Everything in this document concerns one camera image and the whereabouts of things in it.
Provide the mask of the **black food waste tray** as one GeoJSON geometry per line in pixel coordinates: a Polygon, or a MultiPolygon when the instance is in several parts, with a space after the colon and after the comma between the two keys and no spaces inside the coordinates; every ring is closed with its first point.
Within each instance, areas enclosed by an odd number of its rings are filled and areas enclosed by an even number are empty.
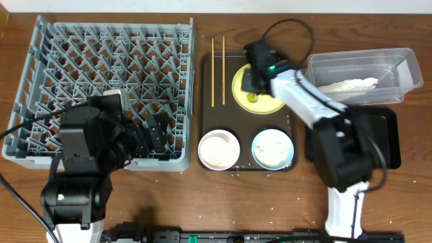
{"type": "Polygon", "coordinates": [[[387,107],[364,107],[367,114],[371,138],[380,148],[388,169],[397,169],[402,164],[396,113],[387,107]]]}

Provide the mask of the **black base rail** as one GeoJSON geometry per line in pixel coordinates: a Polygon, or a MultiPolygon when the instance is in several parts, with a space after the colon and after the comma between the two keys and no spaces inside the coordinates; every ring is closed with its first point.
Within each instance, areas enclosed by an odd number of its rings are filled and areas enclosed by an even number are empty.
{"type": "Polygon", "coordinates": [[[101,235],[100,243],[266,243],[266,242],[338,242],[324,231],[302,229],[293,232],[240,233],[240,232],[178,232],[173,230],[152,232],[144,226],[123,222],[101,235]]]}

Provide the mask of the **light blue bowl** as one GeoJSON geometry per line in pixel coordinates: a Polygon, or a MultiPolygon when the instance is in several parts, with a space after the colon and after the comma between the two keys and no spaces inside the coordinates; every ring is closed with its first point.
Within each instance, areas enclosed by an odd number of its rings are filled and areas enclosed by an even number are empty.
{"type": "Polygon", "coordinates": [[[294,143],[281,130],[266,129],[252,140],[253,159],[264,169],[287,169],[294,161],[294,143]]]}

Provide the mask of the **green snack wrapper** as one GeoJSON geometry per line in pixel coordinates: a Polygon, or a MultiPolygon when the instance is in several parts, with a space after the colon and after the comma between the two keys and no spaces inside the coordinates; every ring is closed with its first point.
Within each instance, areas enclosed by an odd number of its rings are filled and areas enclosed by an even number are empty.
{"type": "Polygon", "coordinates": [[[248,92],[246,98],[249,103],[256,103],[259,99],[259,96],[253,92],[248,92]]]}

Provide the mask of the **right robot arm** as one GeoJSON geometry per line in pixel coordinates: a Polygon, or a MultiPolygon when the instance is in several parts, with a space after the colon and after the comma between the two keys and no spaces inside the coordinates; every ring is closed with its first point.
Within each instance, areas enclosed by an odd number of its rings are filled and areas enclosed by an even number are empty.
{"type": "Polygon", "coordinates": [[[265,40],[244,46],[250,77],[242,90],[270,95],[284,102],[310,129],[313,163],[328,187],[329,210],[325,230],[334,242],[359,242],[360,217],[374,169],[387,175],[383,153],[373,140],[367,113],[362,107],[334,101],[313,86],[290,59],[265,40]]]}

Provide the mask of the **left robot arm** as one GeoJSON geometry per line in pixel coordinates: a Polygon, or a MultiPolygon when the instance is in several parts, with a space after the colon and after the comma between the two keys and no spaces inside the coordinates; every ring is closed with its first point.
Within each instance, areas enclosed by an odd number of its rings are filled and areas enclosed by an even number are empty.
{"type": "Polygon", "coordinates": [[[135,157],[146,157],[167,142],[169,116],[150,115],[138,124],[124,116],[120,94],[89,97],[61,117],[62,153],[52,162],[40,201],[43,218],[58,242],[99,242],[110,175],[135,157]]]}

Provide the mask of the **clear plastic waste bin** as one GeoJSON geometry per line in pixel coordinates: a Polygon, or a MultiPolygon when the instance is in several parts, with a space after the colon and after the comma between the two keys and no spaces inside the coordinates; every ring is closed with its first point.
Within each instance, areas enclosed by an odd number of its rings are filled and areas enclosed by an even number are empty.
{"type": "Polygon", "coordinates": [[[378,79],[373,90],[341,102],[347,105],[400,103],[407,92],[423,85],[419,63],[410,48],[313,54],[305,76],[317,88],[344,80],[378,79]]]}

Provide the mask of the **white paper napkin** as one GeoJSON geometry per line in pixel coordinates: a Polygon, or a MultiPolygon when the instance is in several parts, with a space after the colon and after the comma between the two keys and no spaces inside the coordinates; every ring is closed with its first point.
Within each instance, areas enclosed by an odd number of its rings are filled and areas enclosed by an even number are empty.
{"type": "Polygon", "coordinates": [[[351,79],[320,86],[318,89],[337,102],[359,97],[373,90],[378,83],[377,78],[351,79]]]}

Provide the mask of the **dark brown serving tray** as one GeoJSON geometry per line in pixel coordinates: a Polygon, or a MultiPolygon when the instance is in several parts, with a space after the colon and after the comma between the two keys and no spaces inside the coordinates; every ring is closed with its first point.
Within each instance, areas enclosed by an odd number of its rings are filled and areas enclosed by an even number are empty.
{"type": "Polygon", "coordinates": [[[222,52],[215,52],[215,106],[211,106],[211,53],[206,53],[200,63],[200,111],[199,136],[216,129],[231,132],[240,143],[240,158],[228,169],[230,172],[265,171],[252,157],[253,138],[264,129],[278,129],[285,132],[297,145],[296,118],[287,106],[280,110],[258,115],[246,111],[237,104],[232,94],[232,80],[235,73],[247,64],[241,51],[225,53],[225,105],[222,105],[222,52]]]}

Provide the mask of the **white cup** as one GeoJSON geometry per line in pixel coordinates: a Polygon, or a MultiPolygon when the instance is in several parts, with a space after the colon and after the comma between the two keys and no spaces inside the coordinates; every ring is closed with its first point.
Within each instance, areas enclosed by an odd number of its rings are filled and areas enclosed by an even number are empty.
{"type": "Polygon", "coordinates": [[[230,162],[228,142],[220,137],[207,138],[200,149],[202,158],[211,165],[226,165],[230,162]]]}

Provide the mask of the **grey plastic dish rack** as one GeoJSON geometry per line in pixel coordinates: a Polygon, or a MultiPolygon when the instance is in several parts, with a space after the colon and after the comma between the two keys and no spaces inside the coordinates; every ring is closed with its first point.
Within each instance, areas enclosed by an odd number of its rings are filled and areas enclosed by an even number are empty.
{"type": "Polygon", "coordinates": [[[46,169],[61,151],[52,112],[122,88],[127,117],[169,116],[167,143],[134,159],[131,171],[185,171],[190,165],[195,75],[194,22],[186,24],[50,23],[36,19],[2,155],[46,169]]]}

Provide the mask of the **pink bowl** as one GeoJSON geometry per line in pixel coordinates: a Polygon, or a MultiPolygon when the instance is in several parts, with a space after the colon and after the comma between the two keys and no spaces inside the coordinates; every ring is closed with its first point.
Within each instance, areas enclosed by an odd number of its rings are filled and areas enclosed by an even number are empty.
{"type": "Polygon", "coordinates": [[[240,143],[227,130],[212,130],[201,139],[197,148],[200,162],[213,171],[225,171],[240,158],[240,143]]]}

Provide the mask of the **yellow round plate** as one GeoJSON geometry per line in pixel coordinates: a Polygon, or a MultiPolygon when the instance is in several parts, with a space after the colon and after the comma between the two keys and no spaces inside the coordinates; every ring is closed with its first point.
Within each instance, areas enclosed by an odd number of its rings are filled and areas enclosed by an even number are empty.
{"type": "Polygon", "coordinates": [[[247,101],[246,95],[248,92],[243,91],[241,86],[242,79],[249,77],[249,70],[250,64],[243,65],[233,77],[232,94],[237,104],[246,111],[259,115],[270,114],[280,110],[285,103],[267,94],[258,94],[259,99],[256,103],[249,103],[247,101]]]}

